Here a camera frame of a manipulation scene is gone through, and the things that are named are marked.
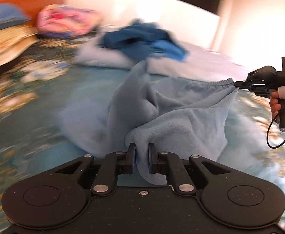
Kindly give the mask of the person's right hand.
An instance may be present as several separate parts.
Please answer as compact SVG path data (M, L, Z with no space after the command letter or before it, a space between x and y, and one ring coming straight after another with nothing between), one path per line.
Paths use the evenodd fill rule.
M279 103L279 93L278 91L272 91L270 96L270 108L271 108L271 114L272 119L279 113L279 111L282 109L281 104Z

